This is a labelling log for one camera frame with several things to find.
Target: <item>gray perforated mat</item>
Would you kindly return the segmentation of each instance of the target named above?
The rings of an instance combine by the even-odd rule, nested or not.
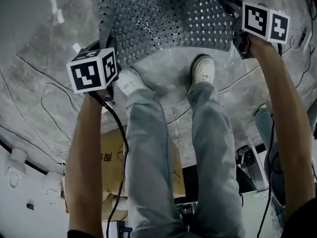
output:
[[[230,48],[233,18],[218,0],[97,1],[101,47],[114,36],[121,65],[177,46]]]

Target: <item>person's left arm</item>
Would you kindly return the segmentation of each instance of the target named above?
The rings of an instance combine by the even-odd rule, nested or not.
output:
[[[69,230],[96,238],[102,231],[101,105],[86,94],[77,118],[65,175]]]

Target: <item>person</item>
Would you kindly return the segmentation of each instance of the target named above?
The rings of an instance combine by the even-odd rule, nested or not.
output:
[[[250,51],[259,61],[269,89],[284,172],[287,222],[282,237],[305,237],[316,220],[310,215],[315,214],[316,200],[307,114],[276,49],[258,37],[250,36],[250,40]],[[125,188],[133,238],[245,236],[233,133],[212,84],[214,72],[212,59],[199,57],[192,68],[193,82],[188,92],[199,178],[198,205],[189,230],[173,201],[170,138],[162,106],[136,72],[123,70],[119,75],[117,84],[128,96],[126,134],[130,151]],[[78,116],[65,177],[68,237],[103,236],[101,109],[86,95]]]

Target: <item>white cube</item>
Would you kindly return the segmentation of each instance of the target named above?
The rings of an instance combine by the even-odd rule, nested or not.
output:
[[[242,30],[266,41],[286,44],[290,17],[249,2],[243,2]]]
[[[74,93],[106,89],[117,76],[114,48],[80,53],[66,67]]]

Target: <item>person's right arm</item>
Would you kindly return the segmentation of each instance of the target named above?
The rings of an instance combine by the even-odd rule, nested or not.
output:
[[[281,167],[285,181],[286,219],[315,198],[311,131],[305,107],[285,68],[268,42],[249,36],[271,97]]]

